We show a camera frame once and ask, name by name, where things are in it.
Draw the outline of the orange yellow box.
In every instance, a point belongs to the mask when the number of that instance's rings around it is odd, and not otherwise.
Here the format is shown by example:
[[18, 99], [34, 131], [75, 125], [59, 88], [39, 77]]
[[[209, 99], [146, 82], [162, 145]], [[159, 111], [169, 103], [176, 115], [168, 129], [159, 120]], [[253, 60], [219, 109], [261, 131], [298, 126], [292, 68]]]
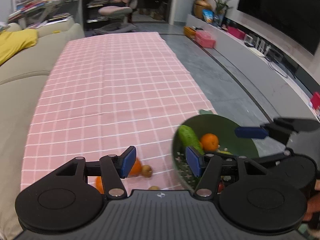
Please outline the orange yellow box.
[[194, 39], [196, 36], [196, 30], [191, 27], [184, 26], [183, 32], [184, 32], [184, 35], [190, 39]]

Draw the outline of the green potted plant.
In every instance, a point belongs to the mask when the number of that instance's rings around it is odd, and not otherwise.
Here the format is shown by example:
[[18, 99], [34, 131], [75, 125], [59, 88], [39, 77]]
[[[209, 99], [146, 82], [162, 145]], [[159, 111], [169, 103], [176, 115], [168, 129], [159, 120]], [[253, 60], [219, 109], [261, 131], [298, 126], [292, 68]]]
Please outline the green potted plant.
[[213, 25], [220, 27], [228, 9], [232, 9], [228, 2], [233, 0], [213, 0], [215, 2], [215, 11], [213, 14]]

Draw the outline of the brown kiwi upper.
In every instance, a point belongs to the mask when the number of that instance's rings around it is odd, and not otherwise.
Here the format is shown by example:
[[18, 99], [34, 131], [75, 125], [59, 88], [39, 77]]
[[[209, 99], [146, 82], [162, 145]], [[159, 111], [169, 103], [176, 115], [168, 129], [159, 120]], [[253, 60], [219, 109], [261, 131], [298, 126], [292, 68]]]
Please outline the brown kiwi upper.
[[146, 178], [150, 178], [153, 174], [153, 170], [151, 168], [151, 166], [149, 165], [143, 165], [142, 169], [141, 169], [141, 175], [146, 177]]

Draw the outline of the brown kiwi lower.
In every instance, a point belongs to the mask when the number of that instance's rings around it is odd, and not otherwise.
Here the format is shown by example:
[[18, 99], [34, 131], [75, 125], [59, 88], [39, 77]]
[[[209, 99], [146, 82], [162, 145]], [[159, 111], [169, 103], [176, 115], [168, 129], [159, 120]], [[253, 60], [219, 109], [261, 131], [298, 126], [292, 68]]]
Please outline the brown kiwi lower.
[[148, 188], [148, 190], [156, 190], [156, 191], [159, 191], [160, 188], [158, 186], [151, 186]]

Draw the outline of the black television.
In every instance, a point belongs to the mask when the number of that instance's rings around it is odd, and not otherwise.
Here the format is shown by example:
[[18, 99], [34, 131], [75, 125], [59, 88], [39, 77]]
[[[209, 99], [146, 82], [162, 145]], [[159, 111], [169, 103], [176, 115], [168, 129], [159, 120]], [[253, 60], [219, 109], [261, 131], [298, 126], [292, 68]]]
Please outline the black television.
[[239, 0], [237, 9], [278, 29], [315, 54], [319, 45], [319, 0]]

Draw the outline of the yellow cushion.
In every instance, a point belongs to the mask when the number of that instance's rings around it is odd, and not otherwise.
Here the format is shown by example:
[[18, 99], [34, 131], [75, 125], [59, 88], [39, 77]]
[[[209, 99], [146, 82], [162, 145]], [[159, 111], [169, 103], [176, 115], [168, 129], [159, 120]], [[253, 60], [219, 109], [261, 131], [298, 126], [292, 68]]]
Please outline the yellow cushion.
[[11, 59], [18, 52], [35, 46], [38, 32], [35, 29], [1, 32], [0, 65]]

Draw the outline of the green cucumber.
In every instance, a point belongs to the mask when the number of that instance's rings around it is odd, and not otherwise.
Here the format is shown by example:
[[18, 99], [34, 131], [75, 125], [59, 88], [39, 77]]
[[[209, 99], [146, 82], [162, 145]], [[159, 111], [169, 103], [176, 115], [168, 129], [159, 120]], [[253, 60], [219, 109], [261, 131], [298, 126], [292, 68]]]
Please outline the green cucumber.
[[185, 159], [192, 173], [196, 177], [202, 175], [203, 163], [200, 161], [200, 156], [204, 155], [200, 142], [194, 130], [186, 125], [181, 125], [178, 128], [178, 136], [185, 151]]

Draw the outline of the beige sofa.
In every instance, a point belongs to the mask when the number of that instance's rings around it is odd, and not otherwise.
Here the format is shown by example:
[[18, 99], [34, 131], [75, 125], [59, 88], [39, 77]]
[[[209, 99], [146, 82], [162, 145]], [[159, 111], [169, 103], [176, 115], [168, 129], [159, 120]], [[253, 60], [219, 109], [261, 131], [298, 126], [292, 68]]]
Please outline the beige sofa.
[[73, 19], [35, 30], [36, 43], [1, 64], [1, 239], [22, 229], [15, 211], [29, 126], [48, 76], [69, 41], [84, 38]]

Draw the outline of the golden round vase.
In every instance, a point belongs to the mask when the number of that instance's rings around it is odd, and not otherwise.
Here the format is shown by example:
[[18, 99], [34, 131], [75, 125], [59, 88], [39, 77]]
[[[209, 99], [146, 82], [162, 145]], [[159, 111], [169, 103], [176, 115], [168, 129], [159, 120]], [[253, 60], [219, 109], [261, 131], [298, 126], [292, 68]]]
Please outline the golden round vase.
[[207, 1], [196, 0], [193, 5], [194, 16], [203, 19], [203, 10], [212, 10], [212, 6]]

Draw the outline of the large orange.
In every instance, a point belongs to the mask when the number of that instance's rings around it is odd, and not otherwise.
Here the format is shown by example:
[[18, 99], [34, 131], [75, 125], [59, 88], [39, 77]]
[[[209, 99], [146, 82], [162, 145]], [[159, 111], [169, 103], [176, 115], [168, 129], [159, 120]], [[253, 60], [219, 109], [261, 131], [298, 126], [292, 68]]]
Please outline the large orange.
[[104, 188], [103, 188], [103, 183], [102, 179], [100, 176], [98, 176], [95, 180], [95, 188], [101, 193], [104, 194]]

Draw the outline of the grey tv cabinet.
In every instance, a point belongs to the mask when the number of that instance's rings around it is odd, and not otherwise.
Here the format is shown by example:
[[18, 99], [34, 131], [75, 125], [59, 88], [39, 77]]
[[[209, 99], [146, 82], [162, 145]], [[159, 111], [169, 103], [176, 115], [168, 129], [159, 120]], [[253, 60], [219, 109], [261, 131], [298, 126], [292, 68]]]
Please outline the grey tv cabinet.
[[299, 85], [278, 66], [252, 52], [242, 40], [191, 14], [186, 25], [209, 32], [216, 40], [213, 52], [241, 72], [279, 115], [317, 119], [309, 97]]

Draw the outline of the black bookshelf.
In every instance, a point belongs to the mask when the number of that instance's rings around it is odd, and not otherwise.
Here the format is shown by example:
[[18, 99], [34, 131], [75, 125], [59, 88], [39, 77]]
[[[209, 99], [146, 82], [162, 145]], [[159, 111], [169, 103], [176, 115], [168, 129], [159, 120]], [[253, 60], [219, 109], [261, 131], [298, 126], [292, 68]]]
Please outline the black bookshelf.
[[108, 24], [110, 20], [107, 16], [99, 14], [99, 9], [112, 4], [112, 0], [82, 0], [82, 21], [85, 31]]

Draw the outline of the red tomato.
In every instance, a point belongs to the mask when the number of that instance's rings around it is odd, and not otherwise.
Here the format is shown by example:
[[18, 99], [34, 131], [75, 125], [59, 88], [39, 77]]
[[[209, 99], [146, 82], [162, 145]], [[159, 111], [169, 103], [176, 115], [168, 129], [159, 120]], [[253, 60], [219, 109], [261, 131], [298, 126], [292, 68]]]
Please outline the red tomato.
[[220, 194], [222, 191], [223, 191], [223, 189], [225, 188], [225, 186], [224, 186], [224, 184], [223, 184], [223, 181], [220, 181], [219, 182], [219, 187], [218, 187], [218, 194]]

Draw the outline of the green bowl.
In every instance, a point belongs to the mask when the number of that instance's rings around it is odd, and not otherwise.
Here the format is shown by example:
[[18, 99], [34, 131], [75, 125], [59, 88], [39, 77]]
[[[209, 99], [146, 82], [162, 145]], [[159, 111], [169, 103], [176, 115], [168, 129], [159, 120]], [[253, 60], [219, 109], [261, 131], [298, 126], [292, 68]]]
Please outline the green bowl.
[[[259, 157], [258, 149], [252, 139], [238, 138], [234, 130], [239, 126], [237, 123], [223, 116], [213, 114], [212, 111], [200, 110], [198, 115], [185, 120], [183, 125], [190, 127], [198, 138], [207, 133], [218, 137], [220, 151], [227, 148], [232, 155], [245, 155], [249, 158]], [[176, 174], [184, 189], [194, 191], [200, 178], [193, 175], [185, 159], [185, 147], [183, 146], [178, 132], [174, 134], [171, 144], [171, 155]]]

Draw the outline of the yellow green apple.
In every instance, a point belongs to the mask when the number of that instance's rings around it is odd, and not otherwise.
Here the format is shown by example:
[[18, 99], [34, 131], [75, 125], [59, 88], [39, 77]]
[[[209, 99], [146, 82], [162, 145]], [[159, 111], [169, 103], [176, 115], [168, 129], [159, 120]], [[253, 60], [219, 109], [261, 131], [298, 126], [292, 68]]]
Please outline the yellow green apple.
[[221, 151], [221, 150], [217, 150], [217, 153], [232, 155], [232, 153], [231, 153], [231, 152], [228, 152], [228, 151]]

